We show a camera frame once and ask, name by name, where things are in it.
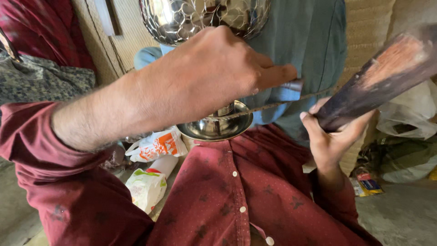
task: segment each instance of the red patterned shirt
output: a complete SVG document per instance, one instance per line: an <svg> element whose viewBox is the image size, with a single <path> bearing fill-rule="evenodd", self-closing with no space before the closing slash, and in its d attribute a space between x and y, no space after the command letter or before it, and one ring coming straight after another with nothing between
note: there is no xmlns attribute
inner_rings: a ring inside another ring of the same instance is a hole
<svg viewBox="0 0 437 246"><path fill-rule="evenodd" d="M97 167L111 148L82 153L58 140L55 106L3 105L0 131L0 154L16 163L52 245L250 245L250 225L269 245L380 245L357 222L350 182L322 190L302 172L308 149L274 125L194 147L155 223Z"/></svg>

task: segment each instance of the concrete floor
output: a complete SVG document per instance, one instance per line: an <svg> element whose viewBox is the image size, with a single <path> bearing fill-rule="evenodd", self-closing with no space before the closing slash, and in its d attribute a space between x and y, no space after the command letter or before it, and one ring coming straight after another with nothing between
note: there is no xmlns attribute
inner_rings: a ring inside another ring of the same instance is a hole
<svg viewBox="0 0 437 246"><path fill-rule="evenodd" d="M385 194L356 198L359 223L384 245L436 245L437 190L382 188Z"/></svg>
<svg viewBox="0 0 437 246"><path fill-rule="evenodd" d="M47 246L38 213L27 205L13 165L0 165L0 187L0 246ZM384 245L436 245L437 190L404 185L383 189L385 194L356 198L360 224Z"/></svg>

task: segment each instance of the shirt sleeve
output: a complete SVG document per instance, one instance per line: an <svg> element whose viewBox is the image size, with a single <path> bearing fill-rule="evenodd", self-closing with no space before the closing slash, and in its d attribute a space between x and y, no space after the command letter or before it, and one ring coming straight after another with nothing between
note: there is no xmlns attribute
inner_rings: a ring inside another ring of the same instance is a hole
<svg viewBox="0 0 437 246"><path fill-rule="evenodd" d="M98 167L113 148L75 151L51 129L58 103L1 106L0 155L15 162L18 185L38 209L50 245L136 245L153 221L132 203L126 186Z"/></svg>
<svg viewBox="0 0 437 246"><path fill-rule="evenodd" d="M381 245L381 243L358 224L358 213L355 206L355 192L350 180L343 175L344 187L342 190L332 192L323 190L319 185L317 169L309 174L312 183L314 202L334 219L341 222L351 231L367 241L369 245Z"/></svg>

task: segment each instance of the knee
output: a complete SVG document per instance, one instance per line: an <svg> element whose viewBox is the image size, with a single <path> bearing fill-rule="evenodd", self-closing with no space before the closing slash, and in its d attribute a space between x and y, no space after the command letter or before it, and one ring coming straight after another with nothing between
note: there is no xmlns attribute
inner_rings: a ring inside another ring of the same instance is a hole
<svg viewBox="0 0 437 246"><path fill-rule="evenodd" d="M134 67L140 70L162 56L161 48L146 47L140 49L134 56Z"/></svg>

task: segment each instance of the orange printed bag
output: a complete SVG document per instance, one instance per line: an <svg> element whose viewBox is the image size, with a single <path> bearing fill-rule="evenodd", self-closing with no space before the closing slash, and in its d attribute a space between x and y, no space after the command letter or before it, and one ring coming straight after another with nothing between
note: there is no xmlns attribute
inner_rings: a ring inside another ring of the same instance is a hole
<svg viewBox="0 0 437 246"><path fill-rule="evenodd" d="M187 153L187 147L180 138L180 131L176 126L172 126L168 130L153 133L135 142L125 155L130 156L133 162L151 162L162 155L179 157Z"/></svg>

